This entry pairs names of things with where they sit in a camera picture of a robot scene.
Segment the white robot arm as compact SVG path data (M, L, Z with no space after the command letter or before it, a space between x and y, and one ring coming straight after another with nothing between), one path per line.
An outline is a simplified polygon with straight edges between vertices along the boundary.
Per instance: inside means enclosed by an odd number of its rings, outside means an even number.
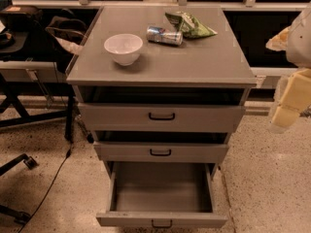
M289 62L298 67L279 86L281 97L270 111L270 130L283 133L311 105L311 7L306 7L293 23L269 39L269 50L286 52Z

